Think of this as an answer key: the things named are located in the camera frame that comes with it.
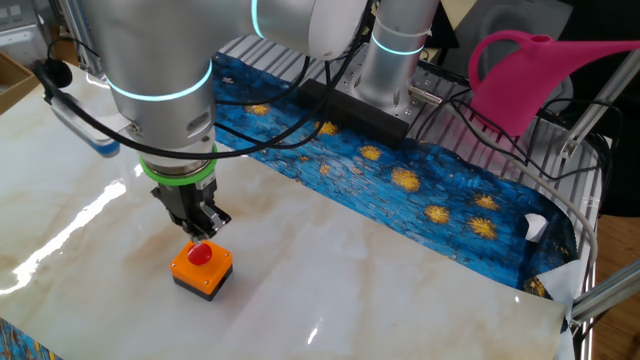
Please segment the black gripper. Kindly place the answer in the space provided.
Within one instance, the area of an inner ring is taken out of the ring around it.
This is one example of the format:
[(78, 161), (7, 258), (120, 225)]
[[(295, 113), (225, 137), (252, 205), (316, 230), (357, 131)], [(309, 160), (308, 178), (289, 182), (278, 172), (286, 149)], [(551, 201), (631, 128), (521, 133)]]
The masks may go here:
[(231, 221), (231, 216), (215, 205), (216, 190), (216, 175), (210, 173), (188, 185), (158, 184), (151, 194), (169, 211), (171, 221), (189, 236), (192, 243), (198, 244), (213, 238)]

